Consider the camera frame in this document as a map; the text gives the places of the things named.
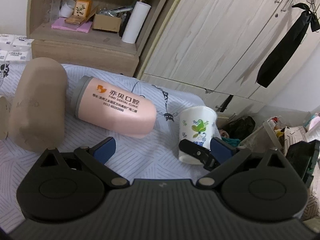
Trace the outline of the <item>white floral paper cup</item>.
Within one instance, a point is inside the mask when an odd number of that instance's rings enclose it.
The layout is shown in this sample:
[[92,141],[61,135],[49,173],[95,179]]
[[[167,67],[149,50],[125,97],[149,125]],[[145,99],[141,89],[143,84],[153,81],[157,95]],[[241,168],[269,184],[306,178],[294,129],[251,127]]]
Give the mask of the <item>white floral paper cup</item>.
[[210,150],[210,141],[219,137],[217,113],[206,106],[189,107],[179,114],[179,142],[183,139]]

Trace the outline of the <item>taupe brown cup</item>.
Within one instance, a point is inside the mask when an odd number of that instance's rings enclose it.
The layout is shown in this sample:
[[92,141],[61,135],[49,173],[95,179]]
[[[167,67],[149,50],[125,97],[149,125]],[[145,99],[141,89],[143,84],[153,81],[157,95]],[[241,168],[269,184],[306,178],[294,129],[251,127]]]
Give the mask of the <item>taupe brown cup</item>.
[[41,153],[64,139],[67,73],[57,61],[39,57],[1,64],[1,87],[14,88],[13,101],[1,95],[1,140]]

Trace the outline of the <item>pink tumbler grey lid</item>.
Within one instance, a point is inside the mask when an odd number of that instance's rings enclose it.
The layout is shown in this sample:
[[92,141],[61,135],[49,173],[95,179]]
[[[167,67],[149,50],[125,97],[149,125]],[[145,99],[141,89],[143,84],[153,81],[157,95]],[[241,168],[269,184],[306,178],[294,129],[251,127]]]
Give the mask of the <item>pink tumbler grey lid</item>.
[[157,115],[150,100],[89,76],[76,84],[71,108],[82,121],[134,138],[147,136]]

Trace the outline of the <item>light wood wardrobe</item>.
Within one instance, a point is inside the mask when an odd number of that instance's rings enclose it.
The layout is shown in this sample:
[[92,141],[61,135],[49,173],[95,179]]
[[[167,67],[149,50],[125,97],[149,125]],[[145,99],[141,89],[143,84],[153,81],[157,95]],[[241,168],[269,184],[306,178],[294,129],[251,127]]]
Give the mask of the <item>light wood wardrobe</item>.
[[259,68],[302,12],[297,3],[319,12],[319,0],[180,0],[139,77],[198,95],[223,121],[257,113],[319,45],[319,33],[308,30],[275,80],[257,84]]

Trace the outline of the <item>black hanging ribbon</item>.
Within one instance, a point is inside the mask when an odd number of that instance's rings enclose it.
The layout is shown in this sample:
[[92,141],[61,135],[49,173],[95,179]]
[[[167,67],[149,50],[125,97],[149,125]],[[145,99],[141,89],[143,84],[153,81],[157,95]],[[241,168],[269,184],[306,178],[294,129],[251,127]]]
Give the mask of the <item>black hanging ribbon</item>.
[[310,10],[307,4],[297,3],[292,7],[302,9],[302,13],[261,65],[256,83],[264,88],[272,83],[289,62],[308,29],[310,28],[313,32],[319,31],[317,15]]

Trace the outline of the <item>pink flat box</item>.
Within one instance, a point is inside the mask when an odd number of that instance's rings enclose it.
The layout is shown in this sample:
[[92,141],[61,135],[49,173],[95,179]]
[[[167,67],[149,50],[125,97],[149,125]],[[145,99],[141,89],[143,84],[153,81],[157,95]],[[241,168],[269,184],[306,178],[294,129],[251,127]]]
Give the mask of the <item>pink flat box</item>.
[[81,33],[88,33],[91,29],[92,22],[88,21],[82,25],[69,24],[65,22],[65,18],[58,18],[54,23],[52,23],[52,29],[66,30],[66,31],[76,31]]

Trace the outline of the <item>wooden shelf unit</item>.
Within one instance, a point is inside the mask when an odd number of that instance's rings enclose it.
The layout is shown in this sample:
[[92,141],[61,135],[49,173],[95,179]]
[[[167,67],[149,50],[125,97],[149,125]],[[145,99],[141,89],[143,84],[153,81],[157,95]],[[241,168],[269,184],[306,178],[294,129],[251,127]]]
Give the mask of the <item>wooden shelf unit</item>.
[[[53,29],[48,21],[52,0],[28,0],[27,36],[33,39],[33,58],[48,57],[133,77],[150,36],[163,20],[172,0],[145,0],[151,9],[134,44],[125,43],[115,31],[90,29],[87,33]],[[92,0],[92,8],[116,8],[135,0]]]

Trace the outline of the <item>tissue pack stack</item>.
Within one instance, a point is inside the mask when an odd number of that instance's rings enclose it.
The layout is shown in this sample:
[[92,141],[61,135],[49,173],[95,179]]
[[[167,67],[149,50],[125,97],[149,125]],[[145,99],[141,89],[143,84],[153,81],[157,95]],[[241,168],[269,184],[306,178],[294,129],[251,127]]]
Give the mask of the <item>tissue pack stack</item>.
[[32,59],[31,44],[26,36],[1,34],[1,63],[24,63]]

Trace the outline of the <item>small cardboard box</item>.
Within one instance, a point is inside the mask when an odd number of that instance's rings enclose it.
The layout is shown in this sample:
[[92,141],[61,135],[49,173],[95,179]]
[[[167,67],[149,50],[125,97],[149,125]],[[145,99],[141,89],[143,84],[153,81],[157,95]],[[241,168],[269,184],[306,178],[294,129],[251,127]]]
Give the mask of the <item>small cardboard box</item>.
[[93,17],[92,29],[118,33],[122,22],[122,13],[107,11],[107,9],[97,6]]

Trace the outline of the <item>orange tea box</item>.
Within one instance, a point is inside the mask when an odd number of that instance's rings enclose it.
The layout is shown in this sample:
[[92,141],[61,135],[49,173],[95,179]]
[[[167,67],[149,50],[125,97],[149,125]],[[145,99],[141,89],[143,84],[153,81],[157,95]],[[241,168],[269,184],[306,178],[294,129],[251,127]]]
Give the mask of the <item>orange tea box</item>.
[[91,12],[92,0],[76,0],[74,16],[87,17]]

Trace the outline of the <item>white paper roll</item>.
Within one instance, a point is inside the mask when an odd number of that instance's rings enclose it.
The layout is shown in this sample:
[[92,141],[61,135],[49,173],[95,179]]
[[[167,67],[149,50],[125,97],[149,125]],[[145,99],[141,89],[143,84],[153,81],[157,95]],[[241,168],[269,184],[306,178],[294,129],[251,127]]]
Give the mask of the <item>white paper roll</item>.
[[144,2],[136,2],[121,40],[134,44],[151,9],[151,5]]

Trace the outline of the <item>clear bottle cream cap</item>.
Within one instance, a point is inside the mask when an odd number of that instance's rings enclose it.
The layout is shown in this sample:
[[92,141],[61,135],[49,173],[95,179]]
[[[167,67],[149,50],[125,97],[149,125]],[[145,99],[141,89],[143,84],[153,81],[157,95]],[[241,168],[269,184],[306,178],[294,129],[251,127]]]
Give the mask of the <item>clear bottle cream cap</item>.
[[49,22],[55,22],[59,18],[61,0],[52,0]]

